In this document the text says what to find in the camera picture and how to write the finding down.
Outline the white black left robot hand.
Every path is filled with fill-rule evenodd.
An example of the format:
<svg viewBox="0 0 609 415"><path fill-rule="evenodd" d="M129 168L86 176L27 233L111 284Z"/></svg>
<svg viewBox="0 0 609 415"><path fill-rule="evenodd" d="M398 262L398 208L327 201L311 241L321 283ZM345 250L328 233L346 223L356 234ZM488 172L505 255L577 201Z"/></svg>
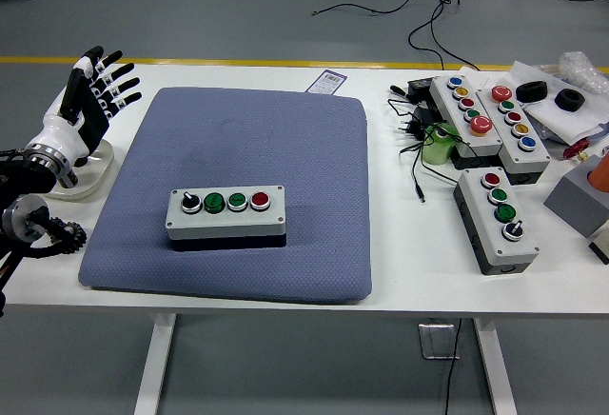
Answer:
<svg viewBox="0 0 609 415"><path fill-rule="evenodd" d="M43 129L25 148L25 156L54 164L58 176L91 155L119 111L142 98L134 88L140 79L119 79L134 69L127 63L109 67L123 57L119 50L105 55L100 46L88 50L72 67L67 85L43 117Z"/></svg>

